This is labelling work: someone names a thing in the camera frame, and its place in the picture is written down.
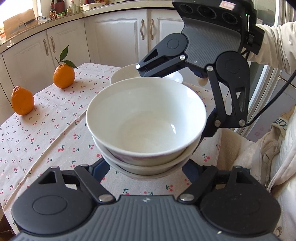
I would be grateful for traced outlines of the person's right forearm sleeve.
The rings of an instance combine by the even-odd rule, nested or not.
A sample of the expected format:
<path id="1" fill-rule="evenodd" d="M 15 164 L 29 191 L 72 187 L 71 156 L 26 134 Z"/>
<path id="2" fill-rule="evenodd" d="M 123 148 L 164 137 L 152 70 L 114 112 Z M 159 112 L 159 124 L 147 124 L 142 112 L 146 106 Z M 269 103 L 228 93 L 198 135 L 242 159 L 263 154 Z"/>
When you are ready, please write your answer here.
<path id="1" fill-rule="evenodd" d="M 262 46 L 257 55 L 250 53 L 248 61 L 285 70 L 291 75 L 296 65 L 295 22 L 288 22 L 277 27 L 258 24 L 257 27 L 264 30 Z"/>

